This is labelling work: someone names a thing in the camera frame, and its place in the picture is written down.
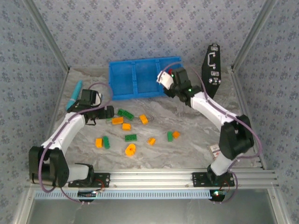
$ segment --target blue tray compartment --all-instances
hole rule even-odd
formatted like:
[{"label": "blue tray compartment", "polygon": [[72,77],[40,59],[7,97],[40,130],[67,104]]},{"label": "blue tray compartment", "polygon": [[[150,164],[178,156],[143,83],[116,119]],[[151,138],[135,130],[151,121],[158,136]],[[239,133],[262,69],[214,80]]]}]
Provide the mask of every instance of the blue tray compartment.
[{"label": "blue tray compartment", "polygon": [[114,93],[113,100],[165,96],[162,85],[156,80],[158,73],[173,62],[181,62],[181,58],[162,57],[110,62],[109,85]]}]

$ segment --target green block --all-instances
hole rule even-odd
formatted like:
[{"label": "green block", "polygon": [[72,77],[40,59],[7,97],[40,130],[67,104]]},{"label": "green block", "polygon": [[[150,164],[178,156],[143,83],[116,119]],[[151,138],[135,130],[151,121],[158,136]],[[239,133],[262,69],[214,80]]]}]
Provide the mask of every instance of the green block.
[{"label": "green block", "polygon": [[128,134],[125,135],[125,141],[137,141],[137,135],[136,134]]},{"label": "green block", "polygon": [[133,120],[133,119],[134,119],[134,115],[131,114],[131,113],[129,113],[128,111],[124,111],[124,112],[122,113],[122,115],[123,115],[124,117],[128,118],[129,120]]},{"label": "green block", "polygon": [[167,132],[167,139],[169,142],[173,140],[172,132]]},{"label": "green block", "polygon": [[103,142],[104,142],[105,149],[110,149],[110,143],[109,143],[109,139],[107,136],[103,137]]},{"label": "green block", "polygon": [[118,112],[117,112],[117,115],[122,117],[124,112],[125,111],[123,109],[119,109]]}]

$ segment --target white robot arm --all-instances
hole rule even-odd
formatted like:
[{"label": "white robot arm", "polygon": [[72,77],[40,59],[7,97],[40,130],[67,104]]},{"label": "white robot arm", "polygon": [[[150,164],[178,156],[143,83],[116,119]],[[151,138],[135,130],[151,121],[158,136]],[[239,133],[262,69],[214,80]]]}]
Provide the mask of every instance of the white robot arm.
[{"label": "white robot arm", "polygon": [[[88,164],[68,165],[65,160],[66,151],[76,134],[85,125],[95,125],[96,119],[106,119],[114,116],[114,108],[94,109],[85,113],[78,113],[82,110],[88,110],[99,107],[102,95],[93,90],[82,90],[80,100],[72,105],[64,117],[63,122],[52,136],[46,140],[40,147],[32,147],[29,151],[29,175],[32,183],[38,181],[38,165],[42,166],[42,182],[44,185],[54,187],[63,187],[66,183],[74,180],[93,181],[93,167]],[[41,154],[50,145],[44,161],[41,160]]]},{"label": "white robot arm", "polygon": [[[226,114],[211,106],[204,92],[198,86],[191,85],[184,68],[171,70],[170,73],[160,72],[157,77],[157,82],[163,85],[165,94],[172,98],[178,96],[186,105],[207,117],[221,132],[219,147],[222,153],[208,167],[211,181],[214,181],[227,172],[236,156],[242,155],[253,146],[253,136],[243,126],[227,116],[229,114],[237,117],[236,114],[229,112],[207,96],[213,105]],[[245,115],[238,117],[238,119],[250,126],[249,119]]]}]

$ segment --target marble surface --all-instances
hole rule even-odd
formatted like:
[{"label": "marble surface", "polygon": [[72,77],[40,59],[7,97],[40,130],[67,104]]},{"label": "marble surface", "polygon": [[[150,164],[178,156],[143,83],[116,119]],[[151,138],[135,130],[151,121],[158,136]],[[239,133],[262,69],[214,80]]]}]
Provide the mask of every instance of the marble surface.
[{"label": "marble surface", "polygon": [[[188,76],[192,83],[199,84],[196,75],[188,67]],[[59,105],[55,129],[66,114],[65,106],[78,80],[83,80],[83,88],[101,81],[107,83],[107,68],[72,68],[67,77],[63,96]],[[94,86],[94,90],[103,94],[103,102],[109,98],[107,87]],[[215,96],[215,101],[228,110],[240,114],[235,92],[228,74],[222,74],[222,84]],[[85,126],[76,135],[66,153],[69,163],[83,162],[94,165],[95,169],[122,168],[206,168],[212,161],[208,146],[218,143],[218,129],[198,111],[185,106],[178,98],[156,97],[122,101],[112,101],[117,112],[119,108],[135,115],[133,121],[125,119],[132,126],[131,131],[123,131],[121,125],[112,125],[110,120],[97,120],[96,126]],[[149,120],[143,125],[139,115],[145,114]],[[168,131],[179,131],[181,136],[173,142],[167,141]],[[126,134],[137,134],[136,154],[125,155],[129,143]],[[106,135],[110,140],[110,149],[97,148],[95,139]],[[156,138],[155,145],[147,139]],[[243,160],[237,167],[257,166],[257,159]]]}]

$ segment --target orange lego brick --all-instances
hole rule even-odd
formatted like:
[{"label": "orange lego brick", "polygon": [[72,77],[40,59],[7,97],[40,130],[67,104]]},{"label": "orange lego brick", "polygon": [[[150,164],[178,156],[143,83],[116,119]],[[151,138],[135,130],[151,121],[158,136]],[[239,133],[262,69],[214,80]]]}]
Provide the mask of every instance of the orange lego brick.
[{"label": "orange lego brick", "polygon": [[149,122],[144,114],[140,115],[139,118],[144,125],[146,125]]},{"label": "orange lego brick", "polygon": [[148,143],[149,143],[151,146],[153,146],[153,145],[155,144],[155,142],[156,142],[156,139],[154,139],[154,138],[150,138],[150,139],[148,140]]},{"label": "orange lego brick", "polygon": [[103,147],[103,139],[96,139],[95,140],[95,146],[97,148],[102,148]]},{"label": "orange lego brick", "polygon": [[177,139],[181,134],[177,131],[175,131],[174,133],[172,133],[172,136]]},{"label": "orange lego brick", "polygon": [[123,123],[123,117],[119,117],[119,118],[112,118],[112,124],[113,125],[119,125]]},{"label": "orange lego brick", "polygon": [[123,123],[122,124],[122,129],[125,131],[130,131],[131,130],[131,125],[128,123]]},{"label": "orange lego brick", "polygon": [[135,152],[136,152],[136,146],[135,146],[135,144],[130,144],[126,148],[126,151],[125,151],[125,153],[126,153],[127,156],[132,156],[132,155],[135,154]]}]

